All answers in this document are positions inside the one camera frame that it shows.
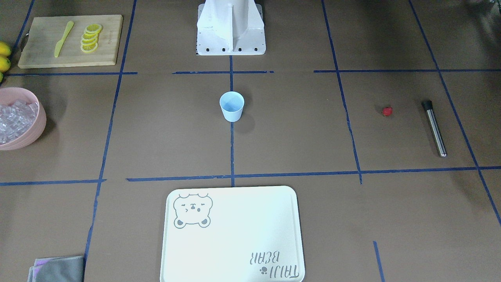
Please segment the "red strawberry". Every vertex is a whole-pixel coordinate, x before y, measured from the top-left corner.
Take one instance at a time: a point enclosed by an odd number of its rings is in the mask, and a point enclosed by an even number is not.
[[[383,116],[390,116],[393,113],[392,107],[386,107],[383,109]]]

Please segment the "pink bowl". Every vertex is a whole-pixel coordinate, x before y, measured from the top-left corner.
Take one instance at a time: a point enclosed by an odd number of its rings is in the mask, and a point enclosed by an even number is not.
[[[38,98],[29,90],[19,87],[0,88],[0,104],[12,105],[17,99],[31,103],[38,103],[38,114],[33,125],[18,138],[0,145],[0,150],[15,150],[28,146],[42,135],[47,122],[44,107]]]

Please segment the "bear illustration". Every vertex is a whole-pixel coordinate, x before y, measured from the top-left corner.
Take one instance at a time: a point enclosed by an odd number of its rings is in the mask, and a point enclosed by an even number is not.
[[[179,195],[174,201],[174,210],[176,210],[174,226],[180,229],[186,224],[198,224],[206,228],[210,224],[211,207],[212,199],[208,195],[189,194],[186,197]]]

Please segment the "wooden cutting board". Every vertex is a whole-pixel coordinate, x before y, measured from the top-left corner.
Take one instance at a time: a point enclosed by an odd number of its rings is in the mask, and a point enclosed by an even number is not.
[[[115,65],[122,20],[121,15],[34,18],[18,66],[30,69]],[[66,37],[59,57],[55,58],[56,42],[63,36],[68,21],[75,24]],[[101,24],[103,30],[99,34],[97,50],[84,53],[80,50],[80,40],[85,28],[90,24]]]

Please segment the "blue tape line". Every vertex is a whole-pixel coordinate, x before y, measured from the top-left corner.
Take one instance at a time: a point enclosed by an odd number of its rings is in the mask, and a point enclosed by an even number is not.
[[[480,167],[481,170],[501,170],[501,166]]]
[[[314,70],[314,73],[334,73],[336,70]],[[409,69],[409,70],[339,70],[340,73],[344,72],[437,72],[437,70],[430,70],[430,69]]]
[[[229,74],[230,71],[176,71],[172,74]],[[275,73],[275,71],[233,71],[233,74]]]
[[[234,127],[234,122],[231,123],[230,125],[230,132],[231,132],[231,149],[230,149],[230,161],[231,161],[231,186],[232,187],[235,187],[235,150],[234,150],[234,130],[233,130],[233,127]]]
[[[233,91],[233,56],[229,57],[229,90]],[[231,166],[231,186],[235,187],[235,164],[234,164],[234,132],[233,132],[233,122],[230,123],[230,166]]]
[[[329,20],[327,19],[327,11],[325,10],[325,3],[322,0],[322,9],[324,10],[325,25],[327,27],[327,34],[329,35],[329,42],[331,43],[332,58],[334,59],[334,66],[336,67],[336,74],[338,77],[339,90],[341,92],[341,99],[343,100],[343,107],[346,113],[346,123],[348,125],[348,130],[350,131],[351,144],[353,146],[353,155],[355,156],[355,163],[357,164],[358,177],[360,179],[360,184],[362,184],[362,173],[360,172],[360,163],[358,161],[357,147],[355,146],[355,139],[353,138],[353,131],[351,129],[350,115],[348,114],[348,106],[346,105],[346,99],[343,91],[343,83],[341,82],[341,74],[339,72],[338,61],[336,59],[336,51],[334,50],[334,43],[332,42],[331,28],[329,26]]]
[[[108,125],[108,134],[106,135],[106,143],[105,143],[105,146],[104,146],[103,161],[102,161],[102,164],[101,164],[101,170],[99,172],[99,179],[103,179],[104,168],[106,166],[106,157],[108,155],[108,147],[109,147],[109,144],[110,144],[111,130],[113,128],[113,116],[115,115],[115,109],[117,107],[117,100],[118,100],[118,93],[120,92],[120,85],[122,83],[122,73],[123,73],[123,69],[124,69],[124,66],[125,66],[125,58],[126,58],[127,49],[128,49],[128,46],[129,46],[130,34],[131,34],[131,30],[132,30],[132,23],[134,22],[134,14],[135,14],[135,11],[136,11],[136,3],[137,3],[137,0],[134,0],[134,5],[132,6],[132,13],[131,13],[131,17],[130,17],[129,30],[128,30],[128,33],[127,33],[127,40],[125,41],[124,54],[123,54],[123,57],[122,57],[122,65],[120,66],[120,74],[118,75],[118,82],[117,82],[117,88],[116,88],[116,91],[115,91],[115,98],[113,100],[113,107],[111,109],[110,123]],[[93,212],[92,212],[92,224],[91,224],[91,227],[89,228],[89,233],[87,235],[87,243],[85,245],[84,269],[85,269],[85,266],[86,266],[86,263],[87,263],[87,256],[89,255],[89,248],[90,248],[90,245],[91,245],[92,232],[94,231],[94,222],[96,221],[98,198],[99,198],[99,194],[100,193],[101,193],[101,182],[99,182],[97,184],[96,196],[94,197],[94,209],[93,209]]]
[[[6,76],[63,76],[63,75],[136,75],[137,72],[61,72],[61,73],[10,73]]]
[[[233,74],[275,73],[274,71],[233,71]]]
[[[174,176],[174,177],[151,177],[151,178],[127,178],[127,181],[130,181],[130,182],[144,182],[144,181],[226,179],[226,178],[349,175],[349,174],[358,174],[358,172],[357,171],[340,171],[340,172],[258,173],[258,174],[235,174],[235,175]]]
[[[432,168],[432,169],[404,169],[404,170],[373,170],[373,171],[361,171],[361,172],[362,174],[378,174],[378,173],[475,171],[475,170],[476,167],[464,167],[464,168]]]
[[[23,26],[21,27],[21,31],[19,31],[19,35],[18,35],[18,38],[16,39],[16,43],[14,43],[14,46],[12,48],[12,53],[9,56],[9,60],[12,59],[12,56],[14,55],[14,52],[16,51],[19,42],[21,41],[21,37],[23,37],[23,33],[25,31],[26,24],[28,23],[28,19],[30,18],[31,10],[33,8],[34,3],[35,3],[35,0],[32,0],[30,3],[30,7],[28,8],[28,12],[26,13],[25,21],[23,22]]]
[[[96,221],[96,213],[97,213],[97,204],[99,193],[101,192],[101,183],[97,184],[96,195],[94,196],[94,207],[92,210],[92,223],[89,228],[89,233],[87,233],[87,242],[85,243],[85,252],[84,252],[84,268],[87,264],[87,257],[89,256],[89,248],[91,247],[91,239],[92,239],[92,231],[94,231],[94,222]]]
[[[233,91],[233,56],[229,57],[229,90]]]
[[[483,167],[498,170],[500,167]],[[362,174],[385,173],[421,173],[421,172],[447,172],[447,171],[474,171],[476,167],[431,168],[431,169],[402,169],[402,170],[370,170],[360,171]],[[171,180],[198,180],[198,179],[225,179],[225,178],[258,178],[258,177],[293,177],[293,176],[322,176],[322,175],[355,175],[358,171],[331,171],[331,172],[298,172],[298,173],[256,173],[256,174],[231,174],[231,175],[203,175],[203,176],[174,176],[151,178],[127,178],[130,182],[144,181],[171,181]]]
[[[0,182],[0,186],[101,183],[101,182],[104,182],[104,181],[106,181],[106,179],[52,180],[52,181],[20,181],[20,182]]]
[[[146,177],[146,178],[126,178],[126,180],[129,182],[147,182],[147,181],[174,181],[174,180],[227,179],[227,178],[231,178],[231,175]]]
[[[499,72],[501,69],[440,69],[441,72]]]
[[[336,171],[336,172],[235,174],[235,178],[293,177],[293,176],[321,176],[321,175],[353,175],[353,174],[359,174],[359,172],[358,171]]]
[[[501,69],[440,69],[441,72],[500,72]],[[336,70],[314,70],[314,73],[334,73]],[[438,72],[436,69],[407,69],[407,70],[339,70],[339,72]]]
[[[176,71],[172,74],[228,74],[229,71]]]
[[[459,115],[457,114],[456,107],[454,106],[454,103],[452,102],[452,97],[450,96],[447,85],[445,84],[445,80],[443,79],[442,72],[441,72],[440,68],[438,67],[438,63],[437,63],[436,58],[433,54],[430,43],[428,42],[428,39],[427,39],[426,34],[424,32],[423,26],[421,25],[421,21],[419,20],[419,17],[417,16],[416,10],[414,9],[414,5],[412,4],[411,0],[409,0],[409,5],[412,9],[414,17],[416,18],[417,24],[418,24],[419,29],[421,31],[421,34],[424,38],[426,46],[428,47],[428,50],[430,51],[431,58],[433,60],[433,63],[435,64],[437,71],[438,71],[438,75],[440,77],[440,81],[442,82],[442,86],[445,90],[445,94],[447,95],[447,99],[449,100],[449,104],[452,108],[452,111],[454,112],[454,116],[456,117],[457,123],[459,124],[459,128],[461,129],[461,133],[463,134],[464,141],[466,142],[466,145],[468,146],[468,150],[470,152],[471,158],[473,159],[475,167],[478,171],[478,175],[480,176],[480,179],[482,180],[483,188],[485,189],[485,192],[487,193],[487,196],[488,196],[489,201],[490,201],[490,205],[492,206],[492,209],[494,211],[494,214],[496,215],[497,221],[498,221],[499,225],[501,226],[501,217],[499,216],[499,212],[497,211],[496,204],[495,204],[494,200],[492,199],[492,196],[491,196],[490,191],[489,191],[489,187],[487,186],[487,183],[485,182],[485,179],[483,178],[482,170],[480,169],[480,167],[478,165],[475,154],[473,153],[473,149],[471,148],[468,137],[466,136],[466,132],[464,131],[461,119],[459,119]]]
[[[381,258],[379,257],[379,249],[377,247],[377,242],[372,241],[374,244],[374,251],[376,252],[377,266],[379,268],[379,275],[381,276],[381,282],[385,282],[384,273],[383,273],[383,265],[381,264]]]

